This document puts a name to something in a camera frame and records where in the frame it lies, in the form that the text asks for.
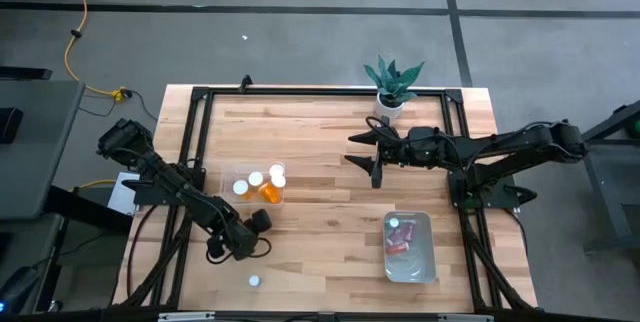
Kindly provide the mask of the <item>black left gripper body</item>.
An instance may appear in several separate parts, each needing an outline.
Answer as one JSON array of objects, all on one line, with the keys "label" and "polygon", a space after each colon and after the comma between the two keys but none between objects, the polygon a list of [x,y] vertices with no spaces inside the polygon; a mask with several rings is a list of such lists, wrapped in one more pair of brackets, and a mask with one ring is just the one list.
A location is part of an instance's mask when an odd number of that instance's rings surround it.
[{"label": "black left gripper body", "polygon": [[258,218],[252,216],[246,220],[239,218],[224,219],[224,244],[236,260],[254,256],[255,247],[259,239]]}]

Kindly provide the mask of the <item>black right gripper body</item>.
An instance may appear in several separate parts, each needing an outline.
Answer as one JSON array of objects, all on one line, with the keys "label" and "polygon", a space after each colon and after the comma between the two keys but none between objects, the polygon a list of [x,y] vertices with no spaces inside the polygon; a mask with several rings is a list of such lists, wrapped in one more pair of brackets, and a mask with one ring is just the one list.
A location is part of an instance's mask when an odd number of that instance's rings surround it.
[{"label": "black right gripper body", "polygon": [[382,159],[398,165],[444,166],[450,162],[446,138],[438,127],[413,127],[405,138],[385,142]]}]

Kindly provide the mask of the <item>clear plastic bin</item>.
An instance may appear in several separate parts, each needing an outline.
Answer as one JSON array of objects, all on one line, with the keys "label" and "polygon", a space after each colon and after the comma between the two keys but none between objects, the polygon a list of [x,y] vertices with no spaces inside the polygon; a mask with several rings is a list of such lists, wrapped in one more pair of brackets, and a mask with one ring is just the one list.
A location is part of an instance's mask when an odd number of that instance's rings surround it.
[{"label": "clear plastic bin", "polygon": [[[278,206],[284,203],[284,191],[283,200],[279,204],[271,204],[265,202],[261,197],[258,189],[267,183],[271,179],[269,174],[270,167],[276,163],[271,164],[235,164],[228,165],[222,169],[219,194],[234,207],[258,207],[258,206]],[[247,180],[248,175],[251,172],[259,171],[264,176],[264,182],[260,187],[252,187],[253,195],[250,200],[243,200],[238,198],[232,190],[233,183],[236,180]]]}]

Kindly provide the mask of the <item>white plastic bin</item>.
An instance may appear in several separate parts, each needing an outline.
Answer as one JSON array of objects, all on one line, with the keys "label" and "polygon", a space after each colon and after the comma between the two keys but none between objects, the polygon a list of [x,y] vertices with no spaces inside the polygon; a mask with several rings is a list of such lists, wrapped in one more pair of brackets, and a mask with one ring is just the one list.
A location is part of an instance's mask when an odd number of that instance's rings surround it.
[{"label": "white plastic bin", "polygon": [[[400,224],[397,228],[389,225],[391,218],[399,220]],[[389,246],[386,241],[388,234],[393,230],[403,232],[404,224],[410,221],[417,223],[413,241],[409,243],[410,251],[401,255],[387,256],[385,249]],[[391,282],[429,284],[436,280],[435,243],[431,217],[427,213],[388,212],[384,217],[382,242],[385,273]]]}]

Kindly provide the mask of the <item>snake plant in white pot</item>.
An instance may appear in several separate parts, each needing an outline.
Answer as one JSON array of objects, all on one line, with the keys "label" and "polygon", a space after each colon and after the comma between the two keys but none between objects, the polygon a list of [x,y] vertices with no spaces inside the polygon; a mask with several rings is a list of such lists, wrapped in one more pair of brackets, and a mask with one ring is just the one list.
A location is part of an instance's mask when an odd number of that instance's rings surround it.
[{"label": "snake plant in white pot", "polygon": [[387,65],[381,56],[378,56],[378,71],[364,65],[366,74],[377,89],[374,111],[379,117],[387,117],[390,120],[398,118],[405,104],[417,97],[415,92],[410,91],[410,87],[418,79],[423,66],[424,62],[421,62],[400,72],[396,69],[395,60]]}]

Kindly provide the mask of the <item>white paper sheet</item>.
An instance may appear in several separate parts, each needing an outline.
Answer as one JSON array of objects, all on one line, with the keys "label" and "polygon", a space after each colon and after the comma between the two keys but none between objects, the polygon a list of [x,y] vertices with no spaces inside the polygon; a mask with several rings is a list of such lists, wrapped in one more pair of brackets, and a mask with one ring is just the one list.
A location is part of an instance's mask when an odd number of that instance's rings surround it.
[{"label": "white paper sheet", "polygon": [[120,172],[113,186],[107,207],[125,215],[133,216],[139,209],[134,203],[135,192],[123,185],[125,180],[138,180],[139,175],[131,172]]}]

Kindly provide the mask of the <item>silver mounting bar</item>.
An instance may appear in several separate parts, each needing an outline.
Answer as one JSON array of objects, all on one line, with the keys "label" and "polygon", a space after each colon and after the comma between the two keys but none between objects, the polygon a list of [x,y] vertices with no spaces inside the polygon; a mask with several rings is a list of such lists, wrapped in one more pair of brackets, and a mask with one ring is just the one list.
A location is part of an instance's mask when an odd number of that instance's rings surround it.
[{"label": "silver mounting bar", "polygon": [[495,318],[478,314],[374,314],[374,313],[264,313],[241,314],[227,312],[160,313],[157,322],[495,322]]}]

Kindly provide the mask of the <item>dark metal stand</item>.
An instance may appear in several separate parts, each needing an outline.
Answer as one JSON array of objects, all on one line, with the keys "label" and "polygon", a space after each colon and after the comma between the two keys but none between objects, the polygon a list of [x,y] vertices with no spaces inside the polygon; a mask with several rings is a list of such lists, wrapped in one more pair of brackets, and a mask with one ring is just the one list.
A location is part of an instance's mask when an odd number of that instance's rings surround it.
[{"label": "dark metal stand", "polygon": [[633,228],[627,215],[640,214],[640,100],[620,106],[582,137],[591,146],[584,159],[590,185],[613,229],[586,244],[584,252],[640,249],[640,227]]}]

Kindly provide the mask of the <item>grey side table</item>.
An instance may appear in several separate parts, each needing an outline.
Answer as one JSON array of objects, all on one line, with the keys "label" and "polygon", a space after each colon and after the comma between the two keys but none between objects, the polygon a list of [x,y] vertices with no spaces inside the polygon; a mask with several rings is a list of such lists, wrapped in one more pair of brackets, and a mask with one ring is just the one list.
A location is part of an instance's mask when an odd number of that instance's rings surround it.
[{"label": "grey side table", "polygon": [[16,137],[0,144],[0,220],[43,213],[124,234],[132,217],[53,185],[85,85],[76,81],[0,80],[0,108],[22,112]]}]

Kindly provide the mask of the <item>black box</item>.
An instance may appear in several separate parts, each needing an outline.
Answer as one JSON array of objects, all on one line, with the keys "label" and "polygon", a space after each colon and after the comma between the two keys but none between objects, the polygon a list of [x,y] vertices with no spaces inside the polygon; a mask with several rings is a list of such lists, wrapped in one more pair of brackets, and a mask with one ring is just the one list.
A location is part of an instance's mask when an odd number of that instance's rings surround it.
[{"label": "black box", "polygon": [[11,144],[23,118],[23,112],[16,108],[0,108],[0,144]]}]

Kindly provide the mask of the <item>black bar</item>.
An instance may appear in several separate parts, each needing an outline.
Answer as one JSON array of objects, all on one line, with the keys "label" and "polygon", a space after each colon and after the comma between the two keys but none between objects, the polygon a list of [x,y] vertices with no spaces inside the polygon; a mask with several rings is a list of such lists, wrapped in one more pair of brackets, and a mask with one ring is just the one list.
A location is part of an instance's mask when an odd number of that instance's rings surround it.
[{"label": "black bar", "polygon": [[45,68],[0,66],[0,79],[49,80],[53,72]]}]

